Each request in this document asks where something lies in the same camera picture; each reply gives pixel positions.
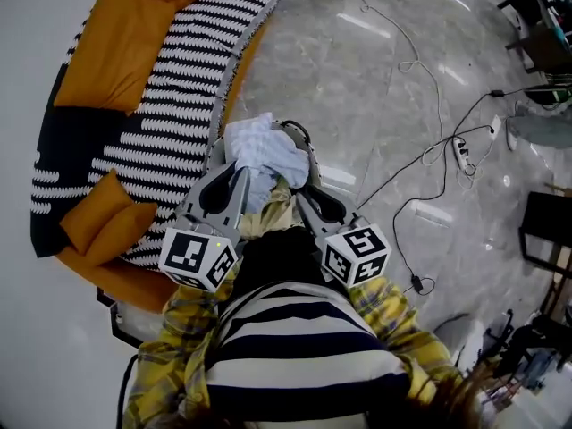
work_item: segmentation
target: power strip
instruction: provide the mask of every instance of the power strip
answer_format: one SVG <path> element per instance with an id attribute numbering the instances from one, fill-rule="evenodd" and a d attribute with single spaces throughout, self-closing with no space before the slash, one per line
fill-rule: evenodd
<path id="1" fill-rule="evenodd" d="M 453 139 L 453 149 L 457 158 L 458 166 L 462 172 L 466 172 L 468 168 L 468 149 L 465 148 L 467 143 L 465 140 L 455 137 Z"/>

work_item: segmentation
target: striped cushion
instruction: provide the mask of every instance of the striped cushion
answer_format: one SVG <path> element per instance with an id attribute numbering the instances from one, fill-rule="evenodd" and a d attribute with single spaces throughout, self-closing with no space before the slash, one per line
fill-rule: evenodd
<path id="1" fill-rule="evenodd" d="M 203 172 L 218 132 L 240 53 L 278 0 L 197 0 L 175 14 L 137 111 L 53 108 L 67 52 L 38 141 L 31 195 L 31 238 L 39 257 L 68 244 L 58 223 L 112 168 L 156 218 L 122 258 L 152 270 L 174 208 Z"/>

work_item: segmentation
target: white cloth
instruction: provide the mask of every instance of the white cloth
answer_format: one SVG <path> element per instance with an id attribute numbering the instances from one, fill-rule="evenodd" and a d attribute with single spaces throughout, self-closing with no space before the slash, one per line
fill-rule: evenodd
<path id="1" fill-rule="evenodd" d="M 309 173 L 308 154 L 297 149 L 282 130 L 273 130 L 272 113 L 236 121 L 224 129 L 226 161 L 236 161 L 237 170 L 250 171 L 247 213 L 258 214 L 270 198 L 270 191 L 281 175 L 291 188 L 306 184 Z"/>

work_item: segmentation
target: striped shirt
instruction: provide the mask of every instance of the striped shirt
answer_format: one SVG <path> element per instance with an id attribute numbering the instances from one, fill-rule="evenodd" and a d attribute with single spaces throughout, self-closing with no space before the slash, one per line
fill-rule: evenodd
<path id="1" fill-rule="evenodd" d="M 329 288 L 272 284 L 234 300 L 220 321 L 206 383 L 221 416 L 272 428 L 359 428 L 367 410 L 408 394 L 401 361 Z"/>

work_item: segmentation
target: marble floor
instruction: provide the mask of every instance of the marble floor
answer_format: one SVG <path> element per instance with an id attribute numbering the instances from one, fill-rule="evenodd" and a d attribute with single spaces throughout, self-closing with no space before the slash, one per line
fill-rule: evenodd
<path id="1" fill-rule="evenodd" d="M 36 259 L 29 241 L 29 179 L 42 116 L 70 39 L 95 0 L 0 0 L 0 424 L 112 427 L 122 374 L 134 349 L 111 336 L 94 287 L 53 258 Z M 490 88 L 534 84 L 514 52 L 514 33 L 496 0 L 367 0 L 410 34 L 442 87 L 445 133 Z M 438 139 L 433 81 L 410 60 L 407 40 L 359 0 L 282 0 L 248 72 L 236 118 L 272 111 L 303 123 L 327 182 L 356 200 Z M 507 115 L 515 97 L 487 99 L 466 128 Z M 486 322 L 507 307 L 520 319 L 542 298 L 547 276 L 523 265 L 516 229 L 526 193 L 556 178 L 569 153 L 497 139 L 484 176 L 469 192 L 451 166 L 447 193 L 431 202 L 449 218 L 441 227 L 410 208 L 397 226 L 410 265 L 437 281 L 434 292 L 408 292 L 431 326 L 474 310 Z M 487 148 L 467 137 L 471 154 Z M 364 213 L 392 240 L 391 218 L 409 196 L 431 196 L 442 167 L 408 169 Z M 402 287 L 408 273 L 393 253 L 387 274 Z M 154 320 L 134 314 L 152 331 Z"/>
<path id="2" fill-rule="evenodd" d="M 496 8 L 500 0 L 366 1 L 369 8 L 361 0 L 282 0 L 232 116 L 271 111 L 277 119 L 302 123 L 325 182 L 357 202 L 440 136 L 432 78 L 419 64 L 403 72 L 409 65 L 402 62 L 415 60 L 414 51 L 372 7 L 409 34 L 439 82 L 444 135 L 452 133 L 482 94 L 541 81 L 539 75 L 525 73 L 518 53 L 504 49 L 516 32 Z M 510 115 L 517 98 L 525 99 L 486 98 L 463 129 L 491 123 L 495 114 Z M 491 142 L 485 130 L 466 140 L 474 162 Z M 420 206 L 422 211 L 425 205 L 437 207 L 440 213 L 420 213 L 414 204 L 396 222 L 413 271 L 436 281 L 430 295 L 411 290 L 408 296 L 429 327 L 459 311 L 476 313 L 487 323 L 510 307 L 518 320 L 525 320 L 538 307 L 550 277 L 524 264 L 517 227 L 530 190 L 544 190 L 543 183 L 555 176 L 569 184 L 563 169 L 570 154 L 524 141 L 510 153 L 502 130 L 481 164 L 482 177 L 464 190 L 448 151 L 445 195 Z M 410 286 L 410 273 L 394 246 L 392 217 L 406 199 L 439 193 L 442 174 L 441 161 L 429 167 L 417 163 L 362 209 L 393 244 L 386 273 L 402 288 Z"/>

